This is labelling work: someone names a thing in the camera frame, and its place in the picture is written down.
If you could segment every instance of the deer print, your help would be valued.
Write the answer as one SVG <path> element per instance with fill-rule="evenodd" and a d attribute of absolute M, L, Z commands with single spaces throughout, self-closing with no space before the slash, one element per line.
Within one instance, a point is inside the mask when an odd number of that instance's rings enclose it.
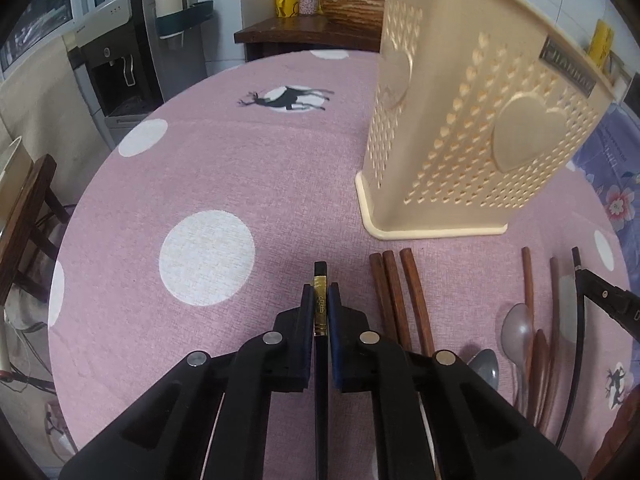
<path fill-rule="evenodd" d="M 607 397 L 611 395 L 611 390 L 614 390 L 613 399 L 611 399 L 611 409 L 615 406 L 622 405 L 622 394 L 625 392 L 625 389 L 624 386 L 622 386 L 621 381 L 625 376 L 625 371 L 621 367 L 616 368 L 614 372 L 608 370 L 607 381 L 609 381 L 609 386 L 606 389 Z"/>
<path fill-rule="evenodd" d="M 292 88 L 291 86 L 285 86 L 285 91 L 275 99 L 260 97 L 257 92 L 249 92 L 247 94 L 247 97 L 250 97 L 252 100 L 249 102 L 245 102 L 240 99 L 238 101 L 238 104 L 242 106 L 260 105 L 269 108 L 285 108 L 287 110 L 309 110 L 310 108 L 313 108 L 315 110 L 324 110 L 323 106 L 316 106 L 309 103 L 298 102 L 298 98 L 305 95 L 315 95 L 316 97 L 321 97 L 322 99 L 329 101 L 330 99 L 326 94 L 333 95 L 334 93 L 335 92 L 333 92 L 332 90 L 302 90 L 299 88 Z"/>

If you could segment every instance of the heart pattern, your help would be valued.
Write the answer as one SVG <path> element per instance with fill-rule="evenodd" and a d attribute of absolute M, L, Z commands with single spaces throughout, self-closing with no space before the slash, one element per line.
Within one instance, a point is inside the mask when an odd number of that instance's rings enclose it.
<path fill-rule="evenodd" d="M 387 110 L 399 105 L 404 99 L 411 80 L 411 62 L 404 49 L 385 39 L 380 49 L 378 80 L 384 84 L 381 88 L 382 105 Z"/>
<path fill-rule="evenodd" d="M 514 95 L 495 120 L 493 150 L 501 172 L 515 170 L 553 150 L 566 135 L 566 115 L 546 108 L 534 92 Z"/>

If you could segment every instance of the window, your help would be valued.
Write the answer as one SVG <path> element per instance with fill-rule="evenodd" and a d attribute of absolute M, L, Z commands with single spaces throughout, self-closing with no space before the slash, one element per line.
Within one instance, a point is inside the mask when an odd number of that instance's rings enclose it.
<path fill-rule="evenodd" d="M 47 34 L 72 19 L 71 0 L 32 0 L 0 49 L 2 70 Z"/>

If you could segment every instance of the blue tablecloth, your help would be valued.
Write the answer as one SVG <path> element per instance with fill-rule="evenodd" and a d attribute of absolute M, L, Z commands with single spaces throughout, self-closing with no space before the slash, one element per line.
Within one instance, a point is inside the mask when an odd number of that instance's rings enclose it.
<path fill-rule="evenodd" d="M 640 216 L 636 216 L 640 207 L 640 121 L 623 107 L 611 105 L 573 162 L 600 198 L 620 239 L 631 291 L 640 296 Z M 638 342 L 633 348 L 632 373 L 638 383 Z"/>

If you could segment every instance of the wooden chair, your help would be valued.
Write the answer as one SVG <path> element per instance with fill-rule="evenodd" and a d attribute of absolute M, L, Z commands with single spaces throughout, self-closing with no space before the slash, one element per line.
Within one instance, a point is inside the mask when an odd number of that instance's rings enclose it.
<path fill-rule="evenodd" d="M 0 378 L 11 375 L 2 312 L 12 284 L 15 283 L 43 303 L 49 301 L 50 285 L 34 282 L 18 270 L 18 265 L 29 240 L 52 260 L 58 257 L 58 248 L 36 227 L 44 203 L 60 222 L 69 222 L 69 213 L 49 187 L 55 173 L 56 161 L 51 155 L 41 156 L 36 161 L 0 235 Z"/>

